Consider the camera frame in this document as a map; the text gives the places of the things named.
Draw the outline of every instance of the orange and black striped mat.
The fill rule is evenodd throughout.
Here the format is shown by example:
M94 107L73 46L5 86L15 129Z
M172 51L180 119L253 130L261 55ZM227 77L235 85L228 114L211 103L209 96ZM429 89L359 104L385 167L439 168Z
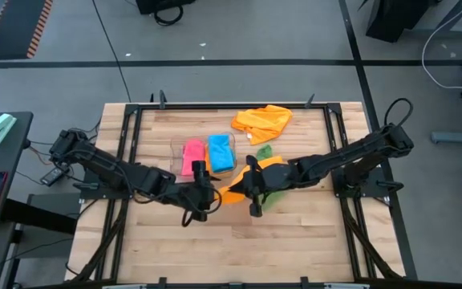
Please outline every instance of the orange and black striped mat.
M35 56L53 0L6 0L0 12L0 60Z

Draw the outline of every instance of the clear plastic container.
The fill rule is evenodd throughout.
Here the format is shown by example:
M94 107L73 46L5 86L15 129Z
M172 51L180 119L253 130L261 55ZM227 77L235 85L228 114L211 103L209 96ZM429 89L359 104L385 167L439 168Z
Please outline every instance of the clear plastic container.
M213 177L219 178L222 181L225 179L230 179L233 177L233 171L237 167L237 157L235 151L235 139L234 135L231 132L223 132L220 133L221 135L228 135L229 136L229 147L233 151L234 157L234 164L233 169L224 173L214 173L209 172L209 174ZM174 136L170 142L170 148L172 150L172 159L170 165L171 173L176 175L176 182L185 182L185 181L193 181L193 176L183 176L181 175L181 171L183 169L183 152L184 152L184 145L189 140L199 140L205 144L206 150L208 150L208 136Z

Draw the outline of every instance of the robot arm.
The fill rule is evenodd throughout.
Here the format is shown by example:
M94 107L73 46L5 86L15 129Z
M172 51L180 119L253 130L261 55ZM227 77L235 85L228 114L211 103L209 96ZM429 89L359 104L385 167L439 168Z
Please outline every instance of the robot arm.
M176 184L176 176L163 169L140 164L129 164L119 160L88 141L79 131L61 131L50 149L51 161L55 164L80 164L99 176L110 188L133 197L136 191L147 197L149 203L158 201L165 205L178 206L191 212L191 218L205 222L216 190L210 183L210 176L203 161L194 161L192 170L194 182Z
M343 166L345 184L353 188L365 181L377 165L391 157L404 157L413 147L401 126L387 124L345 148L326 155L299 157L289 160L288 165L261 168L254 157L247 156L250 171L230 191L252 199L250 214L261 217L261 205L273 192L317 185L331 170Z

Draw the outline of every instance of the black mounting plate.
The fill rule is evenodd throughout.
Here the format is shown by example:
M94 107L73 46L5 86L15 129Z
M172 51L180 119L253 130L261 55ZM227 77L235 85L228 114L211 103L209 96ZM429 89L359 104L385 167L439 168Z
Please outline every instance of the black mounting plate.
M378 185L378 181L384 181L383 170L377 167L370 171L367 181L359 189L349 189L345 184L343 169L334 169L331 172L333 187L336 197L388 197L389 188Z
M130 199L133 196L130 196L127 191L117 191L104 187L101 184L101 181L95 173L90 169L85 172L85 178L83 179L85 183L96 183L99 184L98 189L81 189L79 193L79 198L83 200L124 200Z

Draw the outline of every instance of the wooden tabletop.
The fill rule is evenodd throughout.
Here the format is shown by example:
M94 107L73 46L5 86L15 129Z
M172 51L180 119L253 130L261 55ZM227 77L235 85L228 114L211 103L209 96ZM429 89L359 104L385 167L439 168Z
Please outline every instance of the wooden tabletop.
M116 154L124 106L104 107L98 148ZM361 103L342 103L342 110L350 142L368 134ZM261 145L251 146L243 132L230 127L236 113L220 109L145 111L136 161L172 171L172 138L231 132L236 139L237 174L245 166L245 156L255 155ZM323 113L293 110L293 114L283 134L269 142L274 156L289 160L328 153ZM131 147L129 138L124 160ZM224 179L214 184L219 188L229 182ZM370 198L362 203L372 244L392 269L403 275L388 208ZM80 218L69 261L72 270L80 271L99 245L106 208L107 201L99 200ZM180 225L182 214L183 210L174 206L130 203L119 283L158 283L159 277L167 277L169 283L295 283L301 276L311 282L353 280L342 213L329 176L314 187L290 191L262 218L249 216L248 200L223 206L209 215L208 222L192 222L187 228ZM363 251L359 242L356 246L365 275ZM107 277L112 248L104 272ZM67 272L66 279L72 277Z

